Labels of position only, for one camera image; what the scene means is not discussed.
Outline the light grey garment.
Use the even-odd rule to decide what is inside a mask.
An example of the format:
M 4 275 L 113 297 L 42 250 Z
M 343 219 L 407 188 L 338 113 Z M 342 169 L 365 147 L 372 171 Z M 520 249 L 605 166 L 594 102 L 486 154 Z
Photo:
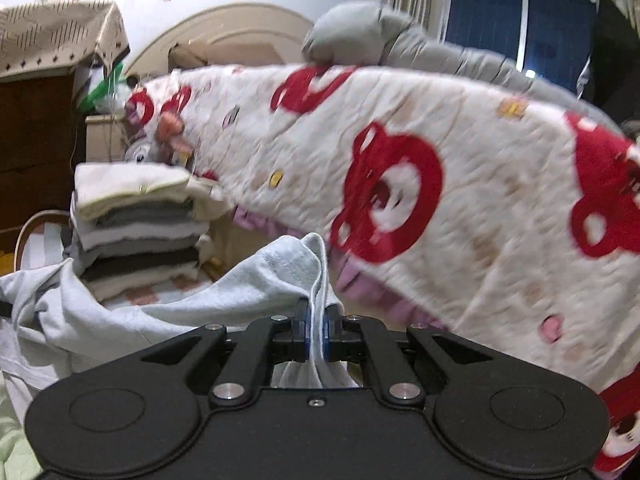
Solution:
M 326 246 L 314 233 L 283 235 L 219 281 L 176 301 L 104 306 L 70 261 L 4 276 L 1 298 L 12 307 L 1 323 L 1 381 L 20 417 L 39 391 L 71 374 L 206 324 L 237 332 L 258 318 L 291 316 L 299 300 L 309 307 L 309 359 L 280 366 L 274 382 L 285 388 L 354 385 L 344 365 L 323 355 L 324 310 L 342 304 L 330 284 Z

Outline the white quilt with red bears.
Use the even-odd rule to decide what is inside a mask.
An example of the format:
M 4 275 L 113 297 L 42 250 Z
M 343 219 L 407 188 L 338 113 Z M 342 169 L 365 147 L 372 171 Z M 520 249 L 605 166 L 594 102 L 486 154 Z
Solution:
M 179 116 L 236 221 L 320 234 L 343 295 L 599 391 L 599 474 L 638 456 L 637 143 L 489 84 L 390 68 L 185 70 L 139 86 L 126 114 L 148 138 Z

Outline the grey pillow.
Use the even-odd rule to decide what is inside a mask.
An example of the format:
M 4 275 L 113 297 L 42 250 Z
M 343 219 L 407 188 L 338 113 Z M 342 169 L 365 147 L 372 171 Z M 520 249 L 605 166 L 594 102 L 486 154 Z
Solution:
M 311 27 L 302 55 L 314 65 L 387 66 L 477 80 L 566 108 L 615 133 L 622 132 L 600 108 L 544 78 L 527 77 L 510 58 L 440 41 L 411 15 L 382 2 L 349 1 L 334 6 Z

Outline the window with dark glass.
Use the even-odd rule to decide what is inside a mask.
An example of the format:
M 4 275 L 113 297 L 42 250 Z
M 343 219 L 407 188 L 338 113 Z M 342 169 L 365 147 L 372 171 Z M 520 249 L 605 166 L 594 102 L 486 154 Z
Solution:
M 449 0 L 444 38 L 510 58 L 529 78 L 576 93 L 599 0 Z

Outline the plush toy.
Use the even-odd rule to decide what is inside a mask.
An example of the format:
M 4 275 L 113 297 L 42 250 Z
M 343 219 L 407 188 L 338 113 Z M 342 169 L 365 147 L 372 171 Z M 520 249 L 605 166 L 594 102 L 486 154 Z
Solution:
M 135 140 L 122 160 L 135 164 L 165 164 L 191 170 L 195 148 L 184 135 L 184 121 L 177 112 L 163 112 L 149 139 Z

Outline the stack of folded clothes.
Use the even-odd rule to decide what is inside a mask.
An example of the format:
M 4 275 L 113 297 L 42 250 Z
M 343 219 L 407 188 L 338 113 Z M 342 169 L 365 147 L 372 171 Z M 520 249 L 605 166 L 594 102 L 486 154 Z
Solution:
M 195 281 L 210 224 L 232 209 L 222 188 L 155 162 L 84 162 L 75 170 L 66 246 L 96 300 Z

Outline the beige headboard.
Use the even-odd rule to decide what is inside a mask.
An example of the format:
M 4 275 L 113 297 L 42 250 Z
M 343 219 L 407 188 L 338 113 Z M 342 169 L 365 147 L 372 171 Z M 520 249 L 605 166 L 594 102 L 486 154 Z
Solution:
M 126 76 L 160 76 L 175 68 L 303 62 L 312 21 L 267 3 L 216 6 L 167 29 L 126 63 Z

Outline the patterned beige cloth cover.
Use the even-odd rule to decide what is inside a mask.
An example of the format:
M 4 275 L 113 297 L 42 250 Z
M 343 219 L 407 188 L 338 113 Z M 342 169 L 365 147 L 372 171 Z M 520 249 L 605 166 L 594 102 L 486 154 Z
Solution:
M 106 72 L 130 52 L 114 2 L 55 2 L 1 11 L 1 80 L 66 75 L 79 65 Z

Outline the dark wooden cabinet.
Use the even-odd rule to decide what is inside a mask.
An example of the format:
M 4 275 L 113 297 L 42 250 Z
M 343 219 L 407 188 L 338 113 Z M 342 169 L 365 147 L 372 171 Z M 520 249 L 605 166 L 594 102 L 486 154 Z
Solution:
M 37 212 L 70 203 L 86 159 L 86 115 L 77 108 L 89 73 L 39 75 L 1 84 L 1 250 Z

